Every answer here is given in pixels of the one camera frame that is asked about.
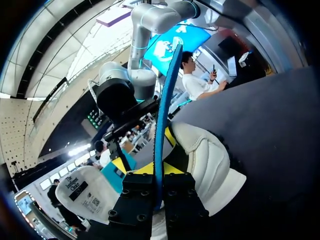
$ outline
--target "perforated wall panel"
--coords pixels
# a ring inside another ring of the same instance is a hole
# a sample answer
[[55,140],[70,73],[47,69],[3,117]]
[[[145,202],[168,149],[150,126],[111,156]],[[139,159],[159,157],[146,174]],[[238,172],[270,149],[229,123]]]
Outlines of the perforated wall panel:
[[11,176],[38,163],[28,136],[40,104],[40,101],[0,99],[0,158],[6,162]]

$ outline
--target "white robotic arm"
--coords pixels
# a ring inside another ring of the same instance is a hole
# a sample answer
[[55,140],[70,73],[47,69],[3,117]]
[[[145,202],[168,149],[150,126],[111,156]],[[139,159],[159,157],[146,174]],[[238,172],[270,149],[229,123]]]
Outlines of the white robotic arm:
[[137,100],[152,98],[157,76],[151,70],[152,63],[144,60],[151,33],[164,34],[179,22],[199,15],[199,7],[190,0],[169,3],[165,8],[147,3],[136,6],[131,13],[133,33],[128,68],[115,62],[105,63],[99,72],[99,85],[122,75],[123,80],[130,81],[133,85]]

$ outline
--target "person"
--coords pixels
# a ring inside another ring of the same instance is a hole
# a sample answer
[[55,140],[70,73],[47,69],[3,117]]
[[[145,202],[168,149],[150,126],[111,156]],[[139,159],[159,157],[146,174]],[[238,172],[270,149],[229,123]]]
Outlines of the person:
[[94,148],[97,151],[97,155],[100,156],[100,165],[104,168],[111,162],[110,151],[108,150],[107,145],[101,140],[94,143]]
[[180,65],[180,68],[183,70],[182,84],[188,92],[190,100],[203,99],[223,91],[227,85],[227,81],[220,82],[218,86],[213,84],[217,78],[215,71],[210,73],[210,80],[208,82],[192,74],[196,70],[196,64],[192,56],[192,52],[184,51]]
[[99,171],[101,171],[103,169],[103,167],[100,164],[97,164],[97,163],[92,162],[92,161],[88,162],[86,165],[87,166],[92,166],[92,167],[98,169]]
[[87,228],[82,225],[80,219],[75,215],[73,212],[69,211],[68,209],[63,206],[56,197],[56,189],[59,185],[60,181],[55,179],[53,181],[53,185],[49,188],[47,193],[48,198],[51,200],[51,205],[55,208],[59,209],[62,217],[64,218],[65,222],[73,229],[79,229],[81,231],[85,231]]

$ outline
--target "yellow and black hazard stripe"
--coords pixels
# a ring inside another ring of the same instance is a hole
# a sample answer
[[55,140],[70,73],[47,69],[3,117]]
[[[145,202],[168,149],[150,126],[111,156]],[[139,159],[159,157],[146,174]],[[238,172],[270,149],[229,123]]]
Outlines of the yellow and black hazard stripe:
[[[173,134],[171,133],[171,129],[170,127],[167,127],[165,129],[164,135],[166,137],[166,139],[168,140],[168,142],[170,143],[170,145],[173,147],[173,149],[177,149],[177,142],[176,139],[174,138]],[[166,159],[164,160],[165,162],[163,163],[163,168],[164,168],[164,174],[183,174],[184,172],[179,169],[172,166],[170,163],[171,161],[168,159],[168,161],[166,161]],[[115,160],[112,161],[112,163],[124,174],[127,173],[125,166],[123,164],[123,161],[120,157],[116,158]],[[151,162],[148,165],[138,169],[137,171],[134,172],[134,174],[153,174],[154,173],[154,163]]]

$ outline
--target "display screen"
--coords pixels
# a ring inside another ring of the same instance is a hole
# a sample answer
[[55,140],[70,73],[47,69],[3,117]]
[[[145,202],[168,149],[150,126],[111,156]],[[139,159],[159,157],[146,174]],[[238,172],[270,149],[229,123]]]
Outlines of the display screen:
[[32,200],[29,195],[24,196],[17,202],[19,208],[21,209],[24,215],[27,215],[31,212],[31,208],[29,207],[29,204],[31,203],[32,203]]
[[153,36],[144,55],[165,76],[178,44],[183,45],[183,51],[194,52],[211,37],[205,30],[187,21],[180,24],[184,25],[178,24],[162,35]]

